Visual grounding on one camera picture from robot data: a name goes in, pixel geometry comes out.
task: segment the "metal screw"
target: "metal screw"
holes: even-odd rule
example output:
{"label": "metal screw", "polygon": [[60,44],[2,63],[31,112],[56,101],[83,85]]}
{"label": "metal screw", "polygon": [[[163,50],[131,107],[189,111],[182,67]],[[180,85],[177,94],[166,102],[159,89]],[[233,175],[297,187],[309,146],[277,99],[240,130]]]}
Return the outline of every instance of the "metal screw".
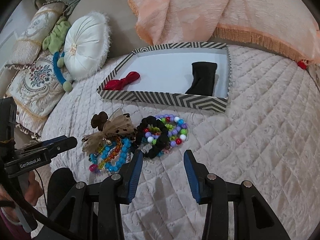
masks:
{"label": "metal screw", "polygon": [[214,180],[214,179],[217,178],[217,175],[216,175],[216,174],[213,174],[213,173],[209,173],[209,174],[207,175],[207,178],[208,178],[208,179],[211,179],[211,180]]}
{"label": "metal screw", "polygon": [[118,174],[118,173],[113,174],[113,175],[111,176],[111,179],[113,179],[113,180],[118,180],[118,179],[120,179],[120,178],[121,178],[121,175]]}
{"label": "metal screw", "polygon": [[84,182],[78,182],[77,184],[76,184],[76,188],[77,189],[81,189],[81,188],[83,188],[84,187]]}
{"label": "metal screw", "polygon": [[244,185],[245,187],[251,187],[251,186],[252,186],[252,183],[251,183],[250,181],[248,181],[248,180],[245,180],[245,181],[243,182],[243,185]]}

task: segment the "white round pillow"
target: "white round pillow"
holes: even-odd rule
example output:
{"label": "white round pillow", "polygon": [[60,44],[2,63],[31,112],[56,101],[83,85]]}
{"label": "white round pillow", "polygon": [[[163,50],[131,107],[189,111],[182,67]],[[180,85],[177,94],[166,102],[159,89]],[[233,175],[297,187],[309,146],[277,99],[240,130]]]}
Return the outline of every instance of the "white round pillow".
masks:
{"label": "white round pillow", "polygon": [[64,63],[74,80],[96,73],[105,63],[110,46],[108,18],[91,12],[77,19],[64,45]]}

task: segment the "green plush toy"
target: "green plush toy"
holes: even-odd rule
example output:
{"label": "green plush toy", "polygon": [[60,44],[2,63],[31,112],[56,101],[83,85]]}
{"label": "green plush toy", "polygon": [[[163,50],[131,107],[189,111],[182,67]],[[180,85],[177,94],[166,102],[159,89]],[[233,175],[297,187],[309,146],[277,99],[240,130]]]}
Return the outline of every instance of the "green plush toy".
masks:
{"label": "green plush toy", "polygon": [[52,54],[55,54],[55,52],[59,51],[66,40],[66,36],[70,27],[71,24],[66,21],[65,17],[62,17],[60,20],[58,20],[56,25],[53,27],[52,32],[42,42],[42,49],[49,49]]}
{"label": "green plush toy", "polygon": [[59,82],[62,84],[63,89],[66,92],[70,92],[72,90],[72,85],[69,81],[66,81],[64,79],[58,67],[62,68],[64,65],[64,59],[63,59],[64,53],[63,53],[63,56],[59,58],[59,51],[61,46],[65,42],[65,39],[70,27],[71,27],[71,24],[68,21],[66,21],[65,17],[62,17],[60,20],[58,20],[56,25],[53,27],[53,30],[50,33],[50,35],[48,35],[42,42],[42,49],[43,50],[49,49],[49,51],[54,55],[53,69]]}

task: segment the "pink quilted blanket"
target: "pink quilted blanket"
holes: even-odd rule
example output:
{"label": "pink quilted blanket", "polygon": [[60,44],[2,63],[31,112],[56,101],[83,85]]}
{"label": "pink quilted blanket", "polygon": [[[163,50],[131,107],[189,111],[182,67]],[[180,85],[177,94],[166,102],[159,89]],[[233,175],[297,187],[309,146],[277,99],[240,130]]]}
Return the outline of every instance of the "pink quilted blanket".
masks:
{"label": "pink quilted blanket", "polygon": [[229,0],[129,0],[136,30],[150,45],[207,41]]}
{"label": "pink quilted blanket", "polygon": [[320,30],[301,0],[128,0],[136,31],[150,45],[254,43],[296,62],[320,63]]}

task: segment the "bed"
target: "bed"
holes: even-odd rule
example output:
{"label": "bed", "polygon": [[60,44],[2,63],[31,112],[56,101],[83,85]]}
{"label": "bed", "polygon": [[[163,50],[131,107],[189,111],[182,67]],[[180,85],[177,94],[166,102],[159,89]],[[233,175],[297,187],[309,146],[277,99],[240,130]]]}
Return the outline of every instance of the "bed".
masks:
{"label": "bed", "polygon": [[316,228],[320,93],[315,82],[290,59],[243,46],[230,45],[229,51],[232,86],[225,114],[103,101],[96,88],[124,56],[107,60],[101,71],[76,83],[50,114],[42,140],[67,135],[79,142],[52,160],[52,172],[68,167],[76,181],[88,184],[107,176],[91,173],[82,152],[81,138],[92,133],[94,114],[111,114],[121,107],[131,114],[134,125],[143,117],[165,112],[189,124],[188,140],[181,147],[144,161],[136,197],[121,207],[125,239],[201,239],[206,206],[192,198],[182,162],[186,149],[225,181],[250,180],[292,240],[307,239]]}

